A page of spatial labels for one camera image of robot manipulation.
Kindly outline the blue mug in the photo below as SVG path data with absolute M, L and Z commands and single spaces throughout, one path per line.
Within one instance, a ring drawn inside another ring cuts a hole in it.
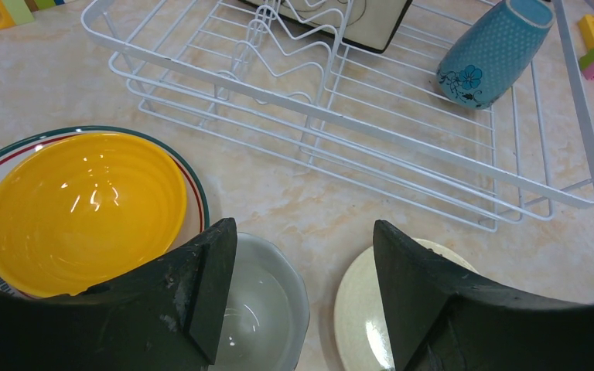
M 462 107 L 491 107 L 521 76 L 554 23 L 546 1 L 498 2 L 442 58 L 436 70 L 440 90 Z

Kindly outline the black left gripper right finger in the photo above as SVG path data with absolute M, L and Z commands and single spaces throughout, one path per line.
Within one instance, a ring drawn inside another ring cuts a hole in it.
M 594 370 L 594 304 L 512 288 L 385 220 L 374 261 L 398 370 Z

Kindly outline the pink mug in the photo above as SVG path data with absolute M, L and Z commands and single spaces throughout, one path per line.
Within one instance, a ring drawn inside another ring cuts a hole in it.
M 237 235 L 237 254 L 212 370 L 294 370 L 309 327 L 306 285 L 273 243 Z

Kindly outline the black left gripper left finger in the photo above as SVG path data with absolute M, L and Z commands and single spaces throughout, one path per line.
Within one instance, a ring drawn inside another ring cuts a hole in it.
M 224 218 L 174 250 L 71 296 L 0 292 L 0 370 L 206 370 L 237 249 Z

